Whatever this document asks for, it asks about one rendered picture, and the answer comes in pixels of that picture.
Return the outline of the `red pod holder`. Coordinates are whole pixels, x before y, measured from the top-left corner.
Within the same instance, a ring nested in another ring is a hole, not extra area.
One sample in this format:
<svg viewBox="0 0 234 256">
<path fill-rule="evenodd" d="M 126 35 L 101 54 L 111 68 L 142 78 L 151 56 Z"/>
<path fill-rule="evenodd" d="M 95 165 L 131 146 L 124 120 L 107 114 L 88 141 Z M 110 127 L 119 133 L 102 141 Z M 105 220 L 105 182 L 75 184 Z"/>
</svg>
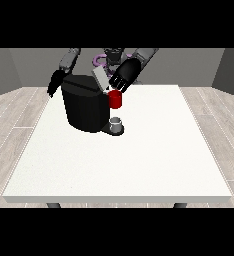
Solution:
<svg viewBox="0 0 234 256">
<path fill-rule="evenodd" d="M 112 90 L 108 93 L 109 107 L 118 109 L 122 106 L 122 92 L 119 90 Z"/>
</svg>

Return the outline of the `small grey cup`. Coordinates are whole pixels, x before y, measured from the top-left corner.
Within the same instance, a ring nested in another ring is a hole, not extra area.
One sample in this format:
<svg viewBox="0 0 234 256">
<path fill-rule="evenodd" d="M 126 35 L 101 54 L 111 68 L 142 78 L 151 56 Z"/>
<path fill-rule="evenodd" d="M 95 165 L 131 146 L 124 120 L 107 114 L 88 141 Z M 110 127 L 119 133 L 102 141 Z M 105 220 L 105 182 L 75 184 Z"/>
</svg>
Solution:
<svg viewBox="0 0 234 256">
<path fill-rule="evenodd" d="M 118 133 L 122 129 L 122 121 L 119 117 L 112 117 L 109 120 L 110 123 L 110 131 L 113 133 Z"/>
</svg>

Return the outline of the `pale grey machine lid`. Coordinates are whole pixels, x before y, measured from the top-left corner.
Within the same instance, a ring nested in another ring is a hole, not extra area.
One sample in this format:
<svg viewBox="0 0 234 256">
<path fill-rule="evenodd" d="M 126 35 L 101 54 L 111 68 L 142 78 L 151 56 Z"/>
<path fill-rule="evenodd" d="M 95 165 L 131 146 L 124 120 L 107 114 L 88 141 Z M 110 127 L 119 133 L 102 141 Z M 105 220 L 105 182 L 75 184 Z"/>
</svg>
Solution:
<svg viewBox="0 0 234 256">
<path fill-rule="evenodd" d="M 108 77 L 103 69 L 102 66 L 98 66 L 92 70 L 92 75 L 96 79 L 96 82 L 98 83 L 98 86 L 101 91 L 105 91 L 107 87 L 109 86 L 109 80 Z"/>
</svg>

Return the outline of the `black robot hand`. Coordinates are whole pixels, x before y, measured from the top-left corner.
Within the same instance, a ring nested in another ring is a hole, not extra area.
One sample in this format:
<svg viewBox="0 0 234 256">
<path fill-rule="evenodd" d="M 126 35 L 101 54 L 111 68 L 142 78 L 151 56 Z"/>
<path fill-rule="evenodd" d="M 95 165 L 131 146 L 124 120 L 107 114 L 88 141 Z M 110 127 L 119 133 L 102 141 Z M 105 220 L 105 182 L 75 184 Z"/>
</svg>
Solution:
<svg viewBox="0 0 234 256">
<path fill-rule="evenodd" d="M 63 83 L 63 79 L 66 77 L 66 73 L 63 70 L 56 70 L 52 76 L 48 85 L 47 93 L 50 97 L 53 97 L 58 87 Z"/>
<path fill-rule="evenodd" d="M 141 72 L 141 62 L 136 58 L 125 60 L 109 80 L 112 88 L 124 93 Z"/>
</svg>

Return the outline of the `black coffee machine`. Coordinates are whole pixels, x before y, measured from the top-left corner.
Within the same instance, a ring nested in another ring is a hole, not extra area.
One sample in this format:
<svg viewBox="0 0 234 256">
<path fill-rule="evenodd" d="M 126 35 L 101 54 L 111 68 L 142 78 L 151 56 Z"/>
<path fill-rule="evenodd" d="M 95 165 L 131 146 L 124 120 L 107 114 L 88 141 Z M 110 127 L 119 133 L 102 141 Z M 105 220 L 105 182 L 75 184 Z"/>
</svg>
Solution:
<svg viewBox="0 0 234 256">
<path fill-rule="evenodd" d="M 112 131 L 109 97 L 100 90 L 93 76 L 67 75 L 61 91 L 71 126 L 83 132 L 105 132 L 112 136 L 124 133 L 123 125 L 116 132 Z"/>
</svg>

